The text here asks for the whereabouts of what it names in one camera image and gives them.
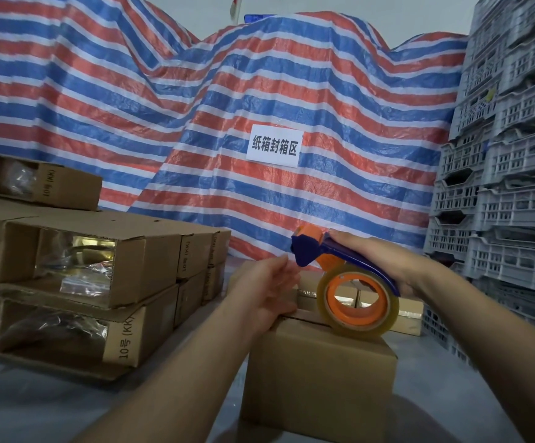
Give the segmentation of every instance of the white wall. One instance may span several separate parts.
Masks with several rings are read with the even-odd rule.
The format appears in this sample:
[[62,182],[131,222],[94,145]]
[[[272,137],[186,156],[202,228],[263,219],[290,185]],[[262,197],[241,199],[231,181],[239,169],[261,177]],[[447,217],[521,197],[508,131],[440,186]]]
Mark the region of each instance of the white wall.
[[[150,0],[199,38],[230,24],[232,0]],[[370,22],[389,46],[423,32],[467,34],[478,0],[242,0],[244,14],[333,10]]]

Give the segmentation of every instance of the red white and blue striped tarp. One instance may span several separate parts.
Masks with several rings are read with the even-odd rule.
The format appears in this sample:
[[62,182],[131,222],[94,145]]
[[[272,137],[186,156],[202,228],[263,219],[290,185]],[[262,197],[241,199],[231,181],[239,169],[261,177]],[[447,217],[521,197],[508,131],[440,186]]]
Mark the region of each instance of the red white and blue striped tarp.
[[[0,153],[103,176],[103,208],[229,227],[237,256],[305,222],[420,249],[465,47],[390,50],[330,12],[199,41],[142,0],[0,0]],[[247,161],[252,124],[304,131],[298,168]]]

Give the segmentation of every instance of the person's left hand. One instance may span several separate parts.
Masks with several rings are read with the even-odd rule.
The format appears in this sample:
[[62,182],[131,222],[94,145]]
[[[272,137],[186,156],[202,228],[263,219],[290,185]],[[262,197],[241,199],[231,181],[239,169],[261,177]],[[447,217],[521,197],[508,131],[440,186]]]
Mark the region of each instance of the person's left hand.
[[300,280],[300,270],[287,255],[256,261],[238,275],[225,302],[242,314],[254,335],[265,333],[278,315],[296,310],[285,294]]

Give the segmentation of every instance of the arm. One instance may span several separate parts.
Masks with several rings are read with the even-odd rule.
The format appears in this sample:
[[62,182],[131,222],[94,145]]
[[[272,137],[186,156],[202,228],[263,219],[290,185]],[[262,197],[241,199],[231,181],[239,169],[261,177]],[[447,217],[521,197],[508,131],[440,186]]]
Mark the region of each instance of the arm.
[[183,348],[74,441],[204,442],[253,341],[296,308],[282,294],[298,272],[285,256],[247,268]]
[[501,403],[522,437],[535,442],[535,327],[441,264],[376,238],[333,231],[436,312]]

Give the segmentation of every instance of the yellow tape roll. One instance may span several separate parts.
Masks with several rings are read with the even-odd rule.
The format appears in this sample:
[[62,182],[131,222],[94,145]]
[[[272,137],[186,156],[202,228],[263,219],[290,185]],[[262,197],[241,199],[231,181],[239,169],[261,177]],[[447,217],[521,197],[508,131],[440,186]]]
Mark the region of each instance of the yellow tape roll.
[[[335,298],[338,286],[358,280],[369,285],[378,300],[367,308],[351,308]],[[399,315],[399,298],[392,294],[390,286],[372,272],[352,264],[342,264],[323,275],[316,291],[319,312],[337,333],[346,337],[367,340],[386,333]]]

